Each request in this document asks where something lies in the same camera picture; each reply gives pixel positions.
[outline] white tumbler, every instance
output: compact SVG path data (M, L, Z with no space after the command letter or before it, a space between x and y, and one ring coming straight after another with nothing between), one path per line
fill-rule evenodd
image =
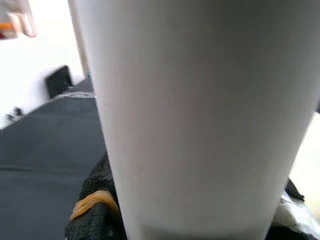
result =
M77 0L129 240L262 240L320 96L318 0Z

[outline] orange rubber band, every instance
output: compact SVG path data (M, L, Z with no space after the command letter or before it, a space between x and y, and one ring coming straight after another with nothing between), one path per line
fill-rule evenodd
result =
M78 201L73 208L73 212L70 216L70 221L81 216L86 211L91 209L95 204L104 203L108 207L110 207L111 211L116 216L117 220L121 219L121 214L117 203L114 200L114 197L109 191L106 190L98 190L84 199Z

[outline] rubber band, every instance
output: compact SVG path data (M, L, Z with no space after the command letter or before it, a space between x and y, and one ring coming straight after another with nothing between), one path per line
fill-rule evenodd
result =
M70 216L70 221L81 216L88 210L90 210L95 204L103 203L106 204L111 211L116 216L117 220L121 219L121 214L119 207L113 197L113 195L106 190L98 190L88 196L86 196L84 199L78 201L75 204L75 207L73 208L73 212Z

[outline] white wall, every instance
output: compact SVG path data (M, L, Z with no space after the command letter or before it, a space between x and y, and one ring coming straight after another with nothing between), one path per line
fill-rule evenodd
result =
M62 65L84 78L68 1L30 0L38 36L0 41L0 128L14 106L25 113L48 100L44 78Z

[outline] gray cloth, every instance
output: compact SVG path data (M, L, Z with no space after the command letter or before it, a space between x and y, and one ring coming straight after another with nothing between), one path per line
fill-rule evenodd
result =
M63 239L105 152L95 98L55 99L0 131L1 239Z

